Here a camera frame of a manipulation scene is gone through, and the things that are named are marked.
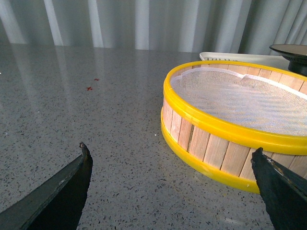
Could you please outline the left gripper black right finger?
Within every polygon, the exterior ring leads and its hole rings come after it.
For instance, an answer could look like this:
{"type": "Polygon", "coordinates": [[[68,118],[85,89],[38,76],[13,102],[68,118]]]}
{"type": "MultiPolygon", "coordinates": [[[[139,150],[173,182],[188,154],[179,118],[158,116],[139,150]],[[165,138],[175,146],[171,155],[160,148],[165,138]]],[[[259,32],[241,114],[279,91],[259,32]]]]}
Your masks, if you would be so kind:
{"type": "Polygon", "coordinates": [[[252,153],[254,172],[266,211],[276,230],[307,228],[307,180],[263,154],[252,153]]]}

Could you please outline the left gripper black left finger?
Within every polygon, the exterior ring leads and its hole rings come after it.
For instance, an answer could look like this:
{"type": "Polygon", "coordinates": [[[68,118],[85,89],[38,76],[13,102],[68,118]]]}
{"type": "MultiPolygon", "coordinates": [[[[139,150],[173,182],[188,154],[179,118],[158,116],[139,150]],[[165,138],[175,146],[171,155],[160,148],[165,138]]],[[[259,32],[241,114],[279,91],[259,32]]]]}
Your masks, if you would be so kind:
{"type": "Polygon", "coordinates": [[[87,199],[93,159],[82,154],[0,214],[2,230],[75,230],[87,199]]]}

